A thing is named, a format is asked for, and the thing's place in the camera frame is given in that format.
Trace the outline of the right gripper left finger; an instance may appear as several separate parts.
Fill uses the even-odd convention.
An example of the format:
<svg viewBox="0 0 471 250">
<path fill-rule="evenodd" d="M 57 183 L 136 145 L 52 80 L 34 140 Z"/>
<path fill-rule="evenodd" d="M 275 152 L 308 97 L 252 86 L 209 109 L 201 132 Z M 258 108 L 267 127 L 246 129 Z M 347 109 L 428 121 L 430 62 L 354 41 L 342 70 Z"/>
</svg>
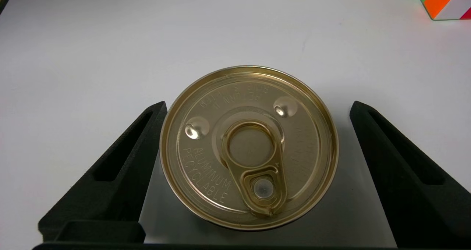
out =
<svg viewBox="0 0 471 250">
<path fill-rule="evenodd" d="M 44 243 L 143 243 L 139 218 L 166 114 L 164 101 L 146 108 L 41 218 Z"/>
</svg>

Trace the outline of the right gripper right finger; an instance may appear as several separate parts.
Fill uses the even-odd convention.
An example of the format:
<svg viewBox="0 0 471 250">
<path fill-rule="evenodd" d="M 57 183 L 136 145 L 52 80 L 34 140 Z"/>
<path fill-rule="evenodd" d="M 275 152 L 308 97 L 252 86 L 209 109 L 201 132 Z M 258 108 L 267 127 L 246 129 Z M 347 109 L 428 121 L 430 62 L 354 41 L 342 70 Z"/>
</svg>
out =
<svg viewBox="0 0 471 250">
<path fill-rule="evenodd" d="M 350 120 L 398 248 L 469 249 L 471 195 L 376 109 Z"/>
</svg>

